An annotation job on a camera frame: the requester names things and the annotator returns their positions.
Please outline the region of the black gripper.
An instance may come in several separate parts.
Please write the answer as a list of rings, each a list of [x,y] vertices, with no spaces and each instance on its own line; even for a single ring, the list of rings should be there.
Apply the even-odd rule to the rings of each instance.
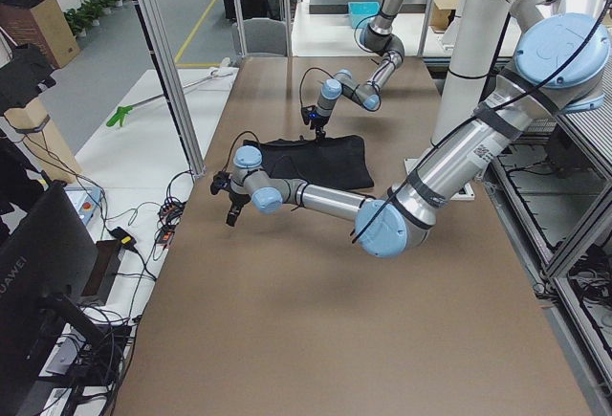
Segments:
[[[327,140],[326,132],[324,131],[325,125],[329,122],[328,118],[314,118],[311,119],[311,128],[316,131],[316,142],[324,142]]]
[[[243,206],[249,202],[249,195],[237,192],[232,185],[228,186],[228,193],[232,207],[227,214],[226,224],[230,227],[234,227]]]

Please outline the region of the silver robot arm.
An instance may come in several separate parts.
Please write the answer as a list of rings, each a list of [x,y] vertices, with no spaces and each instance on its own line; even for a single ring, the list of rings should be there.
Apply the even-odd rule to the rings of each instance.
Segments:
[[[327,79],[317,104],[302,111],[303,120],[320,129],[340,97],[373,111],[379,90],[402,63],[404,51],[392,23],[404,0],[382,0],[374,19],[361,34],[361,45],[379,55],[381,64],[370,80],[358,84],[347,71]],[[501,32],[487,16],[506,12],[521,36],[511,61],[499,72],[494,90],[484,99],[472,97],[470,116],[441,112],[434,142],[381,199],[318,186],[304,179],[273,178],[263,167],[259,148],[240,147],[215,175],[211,191],[228,193],[228,225],[234,225],[245,205],[271,214],[285,204],[350,220],[352,236],[378,257],[393,257],[419,246],[436,223],[438,211],[450,198],[530,123],[546,115],[589,111],[604,101],[601,80],[610,55],[609,34],[602,20],[609,0],[465,0],[463,20],[451,65],[464,73],[448,79],[444,99],[466,80],[485,76],[476,46],[486,53]]]
[[[367,111],[375,112],[380,108],[380,91],[393,73],[402,66],[404,61],[404,44],[402,40],[392,33],[392,25],[400,12],[404,0],[382,0],[378,12],[367,24],[358,26],[361,29],[359,46],[363,50],[381,57],[378,68],[364,83],[359,84],[352,75],[346,71],[334,74],[342,88],[342,94]],[[311,129],[315,129],[317,139],[324,134],[323,126],[329,121],[329,115],[319,113],[315,116],[314,110],[309,114]]]

